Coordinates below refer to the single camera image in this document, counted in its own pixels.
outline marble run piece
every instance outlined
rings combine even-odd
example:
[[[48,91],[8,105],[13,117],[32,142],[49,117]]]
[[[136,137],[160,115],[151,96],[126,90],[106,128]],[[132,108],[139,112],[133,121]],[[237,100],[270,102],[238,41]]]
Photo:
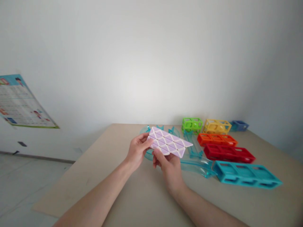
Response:
[[[170,153],[182,158],[186,147],[190,147],[193,144],[176,137],[168,132],[165,132],[159,128],[152,127],[149,133],[148,139],[151,138],[154,142],[151,145],[152,149],[158,148],[164,155]]]

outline table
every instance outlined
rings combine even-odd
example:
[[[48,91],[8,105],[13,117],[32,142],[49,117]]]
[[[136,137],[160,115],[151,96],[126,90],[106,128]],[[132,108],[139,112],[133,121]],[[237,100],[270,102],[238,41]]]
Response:
[[[126,157],[129,142],[145,125],[112,124],[71,166],[33,210],[60,217]],[[181,132],[181,126],[175,126]],[[168,131],[172,125],[165,125]],[[223,184],[183,171],[199,195],[250,226],[297,226],[302,217],[303,165],[250,131],[231,132],[283,185],[273,190]],[[144,159],[113,204],[104,226],[193,226],[168,194],[159,167]]]

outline poster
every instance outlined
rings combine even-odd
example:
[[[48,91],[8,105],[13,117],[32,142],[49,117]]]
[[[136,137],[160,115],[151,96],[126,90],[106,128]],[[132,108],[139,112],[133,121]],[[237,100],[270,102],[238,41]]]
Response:
[[[0,115],[14,126],[59,128],[19,74],[0,76]]]

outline person's right hand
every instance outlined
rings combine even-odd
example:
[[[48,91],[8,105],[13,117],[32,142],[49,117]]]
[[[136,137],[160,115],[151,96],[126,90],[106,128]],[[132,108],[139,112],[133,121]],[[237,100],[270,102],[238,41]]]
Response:
[[[153,167],[161,167],[168,192],[176,196],[186,188],[182,178],[180,158],[173,154],[164,156],[159,149],[154,149],[152,154],[154,155]]]

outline white wall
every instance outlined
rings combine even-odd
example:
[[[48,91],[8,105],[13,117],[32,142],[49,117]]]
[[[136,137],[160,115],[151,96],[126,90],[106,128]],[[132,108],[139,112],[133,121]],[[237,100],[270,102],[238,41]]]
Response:
[[[297,19],[243,115],[250,130],[303,163],[303,17]]]
[[[20,73],[61,129],[0,119],[0,150],[75,160],[111,123],[242,119],[299,13],[295,0],[2,0],[0,75]]]

